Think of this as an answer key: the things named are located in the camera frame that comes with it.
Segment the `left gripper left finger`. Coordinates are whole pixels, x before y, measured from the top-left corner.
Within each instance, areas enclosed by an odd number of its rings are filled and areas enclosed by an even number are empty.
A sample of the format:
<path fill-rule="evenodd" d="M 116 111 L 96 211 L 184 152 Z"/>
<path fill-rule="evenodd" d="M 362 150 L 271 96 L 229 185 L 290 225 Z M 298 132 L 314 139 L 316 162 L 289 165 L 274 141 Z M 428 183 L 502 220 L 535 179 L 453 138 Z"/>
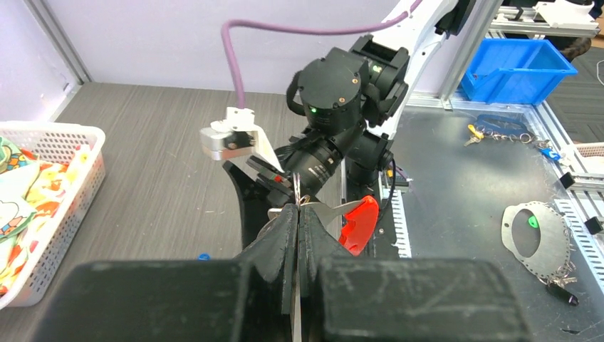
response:
<path fill-rule="evenodd" d="M 35 341 L 291 341 L 292 204 L 233 259 L 77 266 Z"/>

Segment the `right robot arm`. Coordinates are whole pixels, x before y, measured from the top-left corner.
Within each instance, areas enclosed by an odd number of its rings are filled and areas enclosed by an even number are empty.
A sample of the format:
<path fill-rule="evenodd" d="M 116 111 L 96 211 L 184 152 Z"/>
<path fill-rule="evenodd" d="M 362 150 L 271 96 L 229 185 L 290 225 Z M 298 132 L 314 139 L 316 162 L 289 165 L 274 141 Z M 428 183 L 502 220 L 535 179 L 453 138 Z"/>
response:
<path fill-rule="evenodd" d="M 474 1 L 401 1 L 393 17 L 379 24 L 326 29 L 279 26 L 244 19 L 222 25 L 221 38 L 237 104 L 223 120 L 203 129 L 205 148 L 215 160 L 241 155 L 260 160 L 257 180 L 234 170 L 241 193 L 242 244 L 250 245 L 268 222 L 270 207 L 294 198 L 293 177 L 304 195 L 316 195 L 344 160 L 375 173 L 392 162 L 393 133 L 383 130 L 399 118 L 432 54 L 463 29 Z M 286 89 L 288 109 L 307 121 L 300 137 L 273 148 L 245 105 L 241 71 L 231 42 L 235 27 L 279 33 L 339 36 L 357 34 L 347 50 L 334 47 L 294 73 Z"/>

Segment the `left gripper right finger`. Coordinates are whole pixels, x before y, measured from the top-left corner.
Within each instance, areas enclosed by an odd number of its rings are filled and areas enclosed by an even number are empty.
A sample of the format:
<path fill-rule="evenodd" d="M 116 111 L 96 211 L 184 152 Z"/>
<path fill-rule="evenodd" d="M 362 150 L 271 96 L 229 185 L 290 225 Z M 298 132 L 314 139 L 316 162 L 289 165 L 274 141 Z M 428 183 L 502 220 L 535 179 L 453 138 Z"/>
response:
<path fill-rule="evenodd" d="M 356 257 L 312 209 L 298 221 L 302 341 L 530 341 L 487 261 Z"/>

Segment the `silver split keyring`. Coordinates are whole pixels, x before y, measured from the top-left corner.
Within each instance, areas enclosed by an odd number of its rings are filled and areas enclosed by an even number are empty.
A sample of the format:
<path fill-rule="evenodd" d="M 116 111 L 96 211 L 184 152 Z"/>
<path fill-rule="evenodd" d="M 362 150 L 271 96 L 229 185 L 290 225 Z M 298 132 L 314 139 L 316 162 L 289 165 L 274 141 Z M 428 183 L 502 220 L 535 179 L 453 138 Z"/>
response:
<path fill-rule="evenodd" d="M 292 184 L 293 184 L 293 193 L 294 193 L 294 198 L 295 198 L 295 203 L 297 208 L 300 208 L 301 206 L 301 179 L 300 179 L 300 175 L 295 172 L 292 175 Z"/>

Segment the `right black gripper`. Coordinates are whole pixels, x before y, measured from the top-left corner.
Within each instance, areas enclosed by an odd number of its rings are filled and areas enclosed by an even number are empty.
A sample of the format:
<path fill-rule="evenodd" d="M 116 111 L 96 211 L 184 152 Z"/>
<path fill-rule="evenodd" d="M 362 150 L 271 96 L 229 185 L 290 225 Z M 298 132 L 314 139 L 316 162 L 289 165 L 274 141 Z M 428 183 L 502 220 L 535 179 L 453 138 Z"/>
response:
<path fill-rule="evenodd" d="M 241 246 L 253 243 L 262 228 L 268 223 L 271 206 L 284 206 L 295 202 L 293 185 L 288 174 L 282 174 L 260 157 L 251 156 L 246 164 L 257 171 L 256 181 L 233 162 L 226 161 L 222 167 L 236 190 L 241 220 Z"/>

